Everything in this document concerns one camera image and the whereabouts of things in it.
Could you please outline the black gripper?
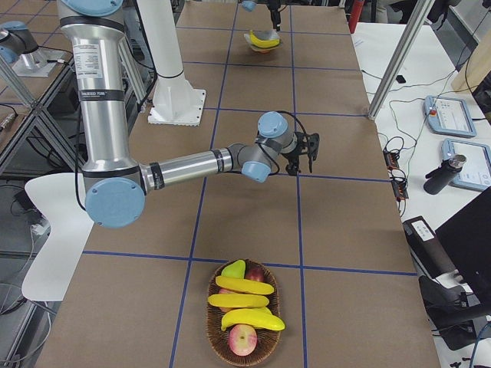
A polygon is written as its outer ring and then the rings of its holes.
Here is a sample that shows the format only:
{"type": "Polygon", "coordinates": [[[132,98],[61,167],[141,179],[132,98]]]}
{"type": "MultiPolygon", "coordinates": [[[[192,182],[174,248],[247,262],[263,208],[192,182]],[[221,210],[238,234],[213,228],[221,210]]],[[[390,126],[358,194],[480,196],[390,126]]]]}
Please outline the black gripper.
{"type": "MultiPolygon", "coordinates": [[[[281,1],[280,0],[268,0],[267,1],[267,8],[270,11],[272,23],[280,23],[281,22],[280,7],[281,7],[281,1]]],[[[274,24],[274,29],[276,31],[280,31],[280,24],[274,24]]]]}
{"type": "Polygon", "coordinates": [[[285,154],[285,158],[288,160],[285,170],[290,176],[298,175],[298,169],[300,168],[299,157],[303,155],[308,157],[309,171],[313,171],[313,162],[317,159],[320,143],[320,136],[318,133],[308,134],[294,132],[294,135],[296,138],[295,148],[291,152],[285,154]]]}

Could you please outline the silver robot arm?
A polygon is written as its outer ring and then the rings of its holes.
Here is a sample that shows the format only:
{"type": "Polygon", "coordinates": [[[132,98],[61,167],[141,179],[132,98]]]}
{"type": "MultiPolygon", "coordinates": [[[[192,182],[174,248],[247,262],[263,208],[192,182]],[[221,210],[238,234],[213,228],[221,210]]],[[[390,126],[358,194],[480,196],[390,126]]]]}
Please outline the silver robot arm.
{"type": "MultiPolygon", "coordinates": [[[[248,11],[252,12],[255,7],[257,6],[257,1],[253,0],[245,0],[241,1],[242,7],[248,11]]],[[[267,9],[269,10],[271,22],[272,22],[272,28],[276,31],[281,30],[281,14],[280,14],[280,8],[281,8],[281,1],[280,0],[266,0],[265,5],[267,9]]]]}
{"type": "MultiPolygon", "coordinates": [[[[221,173],[241,174],[264,182],[287,160],[290,176],[300,171],[300,159],[314,161],[320,137],[308,133],[300,120],[284,110],[264,113],[252,144],[179,156],[164,161],[148,159],[163,152],[157,132],[143,136],[143,119],[127,119],[123,76],[128,69],[128,40],[121,1],[59,1],[61,30],[73,48],[78,99],[87,145],[87,162],[75,174],[84,188],[84,210],[105,228],[122,228],[138,220],[147,195],[194,179],[221,173]]],[[[143,91],[152,105],[147,122],[196,127],[206,92],[186,79],[175,20],[168,1],[138,1],[137,14],[154,66],[155,85],[143,91]]]]}

